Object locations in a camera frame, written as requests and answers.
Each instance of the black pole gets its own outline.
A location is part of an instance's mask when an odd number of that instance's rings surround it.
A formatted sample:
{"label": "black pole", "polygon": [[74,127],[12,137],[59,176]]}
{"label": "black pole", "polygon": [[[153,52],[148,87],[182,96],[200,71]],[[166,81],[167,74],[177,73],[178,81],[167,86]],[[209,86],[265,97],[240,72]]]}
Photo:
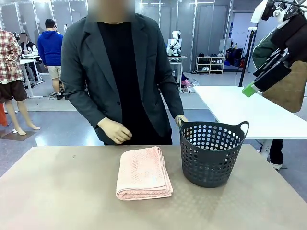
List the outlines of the black pole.
{"label": "black pole", "polygon": [[248,49],[247,49],[247,52],[245,54],[244,67],[242,69],[239,87],[242,87],[242,83],[243,83],[243,79],[244,79],[244,75],[245,75],[245,71],[246,71],[246,66],[248,65],[249,50],[250,50],[250,47],[251,47],[251,43],[253,42],[254,34],[255,34],[255,31],[252,30],[250,32],[250,36],[249,36]]}

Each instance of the folded towel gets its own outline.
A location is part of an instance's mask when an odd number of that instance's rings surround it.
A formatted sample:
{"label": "folded towel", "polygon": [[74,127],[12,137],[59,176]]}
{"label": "folded towel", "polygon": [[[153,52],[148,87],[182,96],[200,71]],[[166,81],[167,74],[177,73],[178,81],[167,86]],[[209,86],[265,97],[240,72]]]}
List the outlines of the folded towel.
{"label": "folded towel", "polygon": [[120,200],[169,197],[173,188],[159,147],[124,152],[120,158],[116,196]]}

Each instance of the white shelf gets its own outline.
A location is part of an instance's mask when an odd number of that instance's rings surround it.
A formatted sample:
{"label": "white shelf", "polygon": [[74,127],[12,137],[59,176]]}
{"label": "white shelf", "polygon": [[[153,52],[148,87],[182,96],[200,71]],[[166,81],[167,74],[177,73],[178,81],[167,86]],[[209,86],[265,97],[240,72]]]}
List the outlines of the white shelf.
{"label": "white shelf", "polygon": [[[220,59],[222,60],[222,63],[212,63],[212,60],[214,59]],[[200,64],[199,63],[199,60],[200,59],[209,59],[209,62],[208,64]],[[196,74],[197,73],[211,73],[211,72],[222,72],[224,71],[224,63],[225,63],[225,57],[211,57],[211,56],[205,56],[205,57],[197,57],[196,58]],[[219,69],[219,70],[211,70],[211,66],[223,66],[222,69]],[[210,70],[201,70],[199,67],[200,66],[210,66]]]}

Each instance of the gray plastic basket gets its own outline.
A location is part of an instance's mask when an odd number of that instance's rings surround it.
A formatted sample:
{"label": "gray plastic basket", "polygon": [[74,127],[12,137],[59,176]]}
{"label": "gray plastic basket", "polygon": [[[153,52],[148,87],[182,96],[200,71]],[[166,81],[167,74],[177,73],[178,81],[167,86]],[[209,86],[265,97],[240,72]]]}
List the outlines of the gray plastic basket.
{"label": "gray plastic basket", "polygon": [[[242,125],[248,126],[246,133]],[[183,122],[180,130],[184,176],[206,188],[225,184],[234,167],[249,123],[237,126],[214,122]]]}

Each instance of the plaid shirt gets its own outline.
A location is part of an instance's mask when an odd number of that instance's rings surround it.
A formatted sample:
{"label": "plaid shirt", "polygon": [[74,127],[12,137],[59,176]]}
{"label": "plaid shirt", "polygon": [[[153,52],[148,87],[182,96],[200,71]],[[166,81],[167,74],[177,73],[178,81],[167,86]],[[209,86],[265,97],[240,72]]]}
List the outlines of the plaid shirt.
{"label": "plaid shirt", "polygon": [[[0,82],[17,81],[24,79],[19,62],[21,49],[15,36],[11,32],[0,29]],[[16,73],[9,71],[15,68]]]}

